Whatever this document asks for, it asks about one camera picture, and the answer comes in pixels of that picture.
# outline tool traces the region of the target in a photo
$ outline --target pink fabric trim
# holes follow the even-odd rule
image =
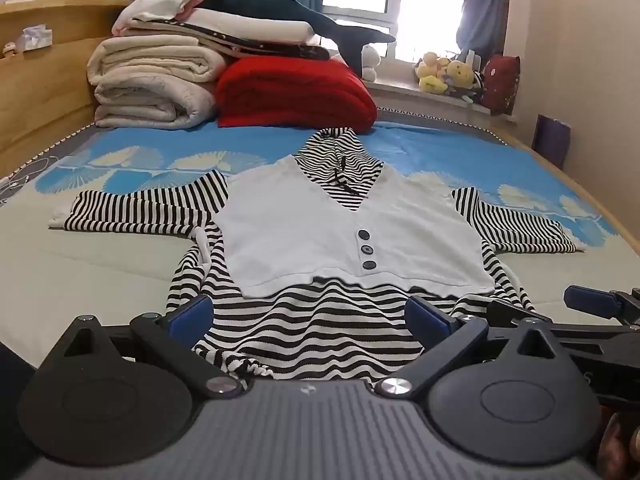
[[[191,16],[191,13],[193,12],[193,9],[195,8],[195,6],[197,4],[202,3],[203,1],[204,0],[190,0],[190,1],[188,1],[185,4],[184,9],[182,10],[182,12],[180,12],[180,13],[175,15],[175,19],[178,20],[179,22],[183,22],[189,16]]]

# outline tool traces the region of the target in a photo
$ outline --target white plush toy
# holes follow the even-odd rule
[[[340,54],[336,54],[332,59],[337,59],[344,63]],[[362,78],[364,81],[371,81],[373,83],[376,80],[378,77],[376,67],[381,61],[382,58],[380,57],[380,54],[378,54],[378,51],[370,44],[367,44],[362,48]]]

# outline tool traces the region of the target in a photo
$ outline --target red blanket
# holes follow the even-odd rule
[[[370,129],[378,116],[362,81],[339,61],[246,57],[216,85],[220,126]]]

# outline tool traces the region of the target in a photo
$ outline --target bed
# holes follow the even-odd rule
[[[0,10],[0,40],[35,23],[54,31],[53,47],[0,60],[0,78],[11,83],[0,88],[0,178],[8,176],[0,181],[0,342],[34,366],[79,314],[124,324],[162,312],[190,246],[177,237],[49,230],[56,206],[86,189],[125,193],[180,186],[212,168],[239,173],[295,152],[314,132],[215,122],[174,132],[95,128],[84,67],[123,5],[73,0]],[[571,229],[584,252],[500,256],[537,311],[555,322],[607,322],[567,309],[568,285],[638,286],[640,244],[587,192],[507,134],[380,109],[362,142],[429,186],[475,186],[490,203]]]

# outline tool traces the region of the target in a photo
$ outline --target beige blanket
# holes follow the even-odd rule
[[[175,34],[109,38],[95,49],[87,64],[87,77],[99,84],[111,70],[135,66],[138,72],[174,75],[186,81],[216,81],[226,68],[216,51],[197,38]]]
[[[173,75],[119,68],[95,89],[100,105],[95,123],[103,128],[180,130],[197,126],[215,112],[213,84],[196,84]]]

